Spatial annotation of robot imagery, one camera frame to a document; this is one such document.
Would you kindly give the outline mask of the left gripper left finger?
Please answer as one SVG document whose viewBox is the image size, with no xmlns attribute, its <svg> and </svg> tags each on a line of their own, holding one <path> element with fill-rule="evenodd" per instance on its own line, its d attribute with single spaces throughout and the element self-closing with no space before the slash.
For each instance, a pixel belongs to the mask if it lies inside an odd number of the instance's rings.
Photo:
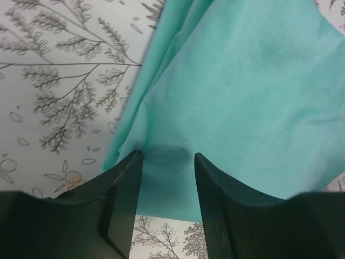
<svg viewBox="0 0 345 259">
<path fill-rule="evenodd" d="M 143 154 L 58 197 L 1 192 L 1 258 L 128 258 Z"/>
</svg>

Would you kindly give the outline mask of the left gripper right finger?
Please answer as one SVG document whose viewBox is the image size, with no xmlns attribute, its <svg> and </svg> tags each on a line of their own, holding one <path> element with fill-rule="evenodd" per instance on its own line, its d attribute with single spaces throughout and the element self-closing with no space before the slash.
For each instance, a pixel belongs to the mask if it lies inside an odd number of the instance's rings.
<svg viewBox="0 0 345 259">
<path fill-rule="evenodd" d="M 195 178 L 209 258 L 344 258 L 344 193 L 288 200 L 253 189 L 200 153 Z"/>
</svg>

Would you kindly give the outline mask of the teal t shirt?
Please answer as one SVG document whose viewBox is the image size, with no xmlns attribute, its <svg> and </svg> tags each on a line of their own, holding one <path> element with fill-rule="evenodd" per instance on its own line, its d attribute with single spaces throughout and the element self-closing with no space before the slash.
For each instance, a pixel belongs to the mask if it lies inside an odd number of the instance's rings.
<svg viewBox="0 0 345 259">
<path fill-rule="evenodd" d="M 168 1 L 103 164 L 143 152 L 137 213 L 201 220 L 194 156 L 266 194 L 344 171 L 344 35 L 313 1 Z"/>
</svg>

